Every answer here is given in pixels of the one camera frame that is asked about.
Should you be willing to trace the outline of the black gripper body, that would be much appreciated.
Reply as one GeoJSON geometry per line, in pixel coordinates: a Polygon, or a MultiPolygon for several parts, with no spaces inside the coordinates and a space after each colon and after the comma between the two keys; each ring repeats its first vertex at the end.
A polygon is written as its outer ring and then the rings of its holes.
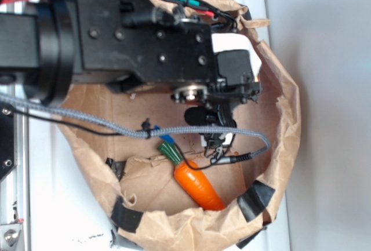
{"type": "Polygon", "coordinates": [[[262,62],[236,20],[204,0],[65,0],[75,39],[74,83],[102,83],[114,93],[169,93],[190,105],[186,127],[141,130],[78,114],[116,134],[149,139],[198,133],[213,163],[247,161],[254,152],[227,155],[227,134],[241,130],[233,109],[256,101],[262,62]]]}

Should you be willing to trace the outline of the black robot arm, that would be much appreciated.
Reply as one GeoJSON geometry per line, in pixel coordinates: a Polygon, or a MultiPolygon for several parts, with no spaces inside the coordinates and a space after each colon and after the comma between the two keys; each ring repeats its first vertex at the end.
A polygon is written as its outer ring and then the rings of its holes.
{"type": "Polygon", "coordinates": [[[1,102],[93,122],[134,138],[199,133],[214,165],[229,156],[225,136],[238,134],[233,109],[261,92],[261,62],[237,21],[211,0],[27,1],[22,14],[1,14],[1,84],[23,85],[26,101],[1,102]],[[99,83],[114,93],[170,93],[187,103],[186,127],[131,131],[60,108],[72,84],[99,83]]]}

